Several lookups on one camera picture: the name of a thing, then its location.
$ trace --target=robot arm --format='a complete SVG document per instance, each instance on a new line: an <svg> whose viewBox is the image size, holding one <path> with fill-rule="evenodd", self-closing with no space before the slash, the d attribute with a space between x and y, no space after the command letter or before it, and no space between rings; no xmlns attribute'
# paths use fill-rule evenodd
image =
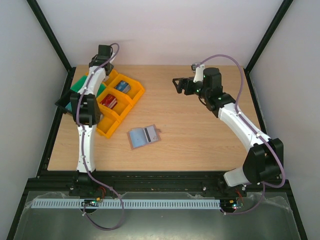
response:
<svg viewBox="0 0 320 240"><path fill-rule="evenodd" d="M269 143L283 165L282 142L278 138L271 139L259 130L240 110L236 113L236 101L223 92L222 76L218 68L205 68L203 64L197 68L193 65L191 68L195 70L195 77L172 80L177 92L180 94L184 90L185 95L196 94L199 99L204 99L206 108L228 125L247 151L243 166L227 171L220 188L227 189L246 183L258 184L279 175L279 165L258 135ZM239 117L240 114L250 127Z"/></svg>
<svg viewBox="0 0 320 240"><path fill-rule="evenodd" d="M84 152L88 170L93 172L96 169L94 160L95 132L97 124L101 119L101 112L99 110L96 96L101 83L108 79L108 75L113 69L113 65L111 63L108 63L101 68L99 68L99 66L112 56L114 56L114 53L111 46L99 45L98 54L94 56L89 63L89 74L83 84L83 87L77 93L73 93L70 97L73 120L76 122L77 107L80 96L86 90L79 109L79 121L83 125L84 129L79 125L77 127L79 135L79 157L76 170L79 171L79 173L87 172L83 162L82 152Z"/></svg>

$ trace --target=wooden tabletop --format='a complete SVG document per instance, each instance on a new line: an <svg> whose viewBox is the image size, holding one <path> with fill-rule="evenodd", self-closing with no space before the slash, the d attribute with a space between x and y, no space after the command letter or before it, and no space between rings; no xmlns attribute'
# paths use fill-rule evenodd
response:
<svg viewBox="0 0 320 240"><path fill-rule="evenodd" d="M237 97L240 73L236 66L217 66L223 90ZM196 95L178 94L173 78L191 77L190 66L117 65L115 69L139 81L144 95L110 139L96 133L94 159L97 171L227 171L239 167L247 153L240 140L203 106ZM88 66L76 68L73 83ZM259 126L247 82L239 106ZM161 141L131 150L127 132L153 125ZM71 115L64 114L48 165L49 171L75 171L79 139Z"/></svg>

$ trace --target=gray floor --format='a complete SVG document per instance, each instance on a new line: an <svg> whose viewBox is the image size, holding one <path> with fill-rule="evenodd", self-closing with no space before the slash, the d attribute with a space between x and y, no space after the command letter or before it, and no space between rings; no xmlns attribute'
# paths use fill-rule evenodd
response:
<svg viewBox="0 0 320 240"><path fill-rule="evenodd" d="M28 200L43 195L32 192ZM52 193L41 196L50 198ZM127 199L188 199L186 193L127 193ZM245 198L250 208L258 193ZM285 193L266 194L254 211L224 216L219 210L127 209L119 229L101 231L82 216L79 209L34 209L26 207L15 235L16 240L295 240L300 239ZM92 214L98 224L111 227L121 211L98 209Z"/></svg>

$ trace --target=wall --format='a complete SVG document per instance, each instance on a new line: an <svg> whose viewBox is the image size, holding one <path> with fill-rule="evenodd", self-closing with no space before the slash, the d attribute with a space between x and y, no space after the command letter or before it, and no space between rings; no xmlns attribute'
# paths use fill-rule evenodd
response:
<svg viewBox="0 0 320 240"><path fill-rule="evenodd" d="M35 177L67 72L27 1L0 7L0 239Z"/></svg>
<svg viewBox="0 0 320 240"><path fill-rule="evenodd" d="M118 42L116 64L246 65L282 0L38 0L72 66ZM217 65L232 65L218 58Z"/></svg>
<svg viewBox="0 0 320 240"><path fill-rule="evenodd" d="M310 240L320 235L320 2L293 1L254 67L268 133L284 143L284 168Z"/></svg>

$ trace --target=metal grille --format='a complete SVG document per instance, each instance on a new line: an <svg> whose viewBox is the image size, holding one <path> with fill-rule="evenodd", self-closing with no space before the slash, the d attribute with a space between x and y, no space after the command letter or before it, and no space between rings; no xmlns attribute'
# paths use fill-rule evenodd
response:
<svg viewBox="0 0 320 240"><path fill-rule="evenodd" d="M220 200L191 199L191 200L144 200L123 199L125 209L220 209ZM35 199L33 209L78 209L84 205L84 199ZM95 203L90 208L121 209L118 199L104 199L102 203Z"/></svg>

